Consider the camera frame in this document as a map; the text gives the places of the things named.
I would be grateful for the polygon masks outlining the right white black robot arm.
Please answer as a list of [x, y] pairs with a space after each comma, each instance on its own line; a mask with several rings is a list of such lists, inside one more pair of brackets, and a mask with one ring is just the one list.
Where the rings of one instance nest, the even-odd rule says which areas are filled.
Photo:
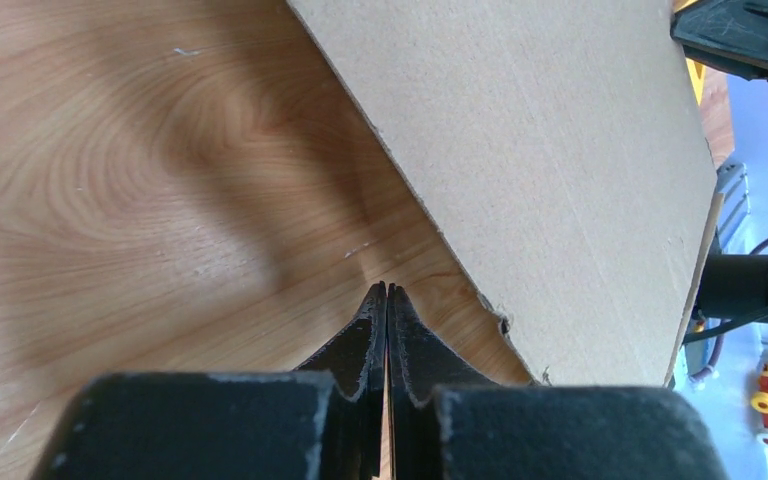
[[[768, 82], [768, 1], [697, 1], [673, 17], [671, 38], [686, 57], [747, 81]], [[768, 323], [768, 255], [711, 254], [694, 310], [720, 325], [688, 333], [686, 344]]]

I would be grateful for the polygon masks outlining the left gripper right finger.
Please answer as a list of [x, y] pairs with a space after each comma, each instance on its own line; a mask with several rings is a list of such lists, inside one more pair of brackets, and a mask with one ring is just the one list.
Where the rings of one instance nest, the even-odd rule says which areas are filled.
[[396, 479], [723, 479], [698, 412], [663, 387], [504, 386], [387, 299]]

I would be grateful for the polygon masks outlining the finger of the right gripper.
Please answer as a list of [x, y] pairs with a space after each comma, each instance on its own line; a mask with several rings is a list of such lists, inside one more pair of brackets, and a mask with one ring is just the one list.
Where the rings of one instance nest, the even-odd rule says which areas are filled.
[[768, 0], [697, 1], [674, 15], [670, 34], [691, 60], [768, 82]]

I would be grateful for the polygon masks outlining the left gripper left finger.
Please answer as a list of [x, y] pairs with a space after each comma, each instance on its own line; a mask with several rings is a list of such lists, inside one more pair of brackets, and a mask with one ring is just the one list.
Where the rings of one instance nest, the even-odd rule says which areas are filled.
[[380, 472], [386, 287], [284, 372], [117, 372], [69, 402], [35, 479], [370, 479]]

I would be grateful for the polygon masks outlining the cardboard box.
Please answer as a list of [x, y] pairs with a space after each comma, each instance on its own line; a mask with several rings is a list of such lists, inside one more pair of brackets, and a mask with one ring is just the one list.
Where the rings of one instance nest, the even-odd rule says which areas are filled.
[[294, 1], [533, 377], [665, 385], [716, 176], [669, 1]]

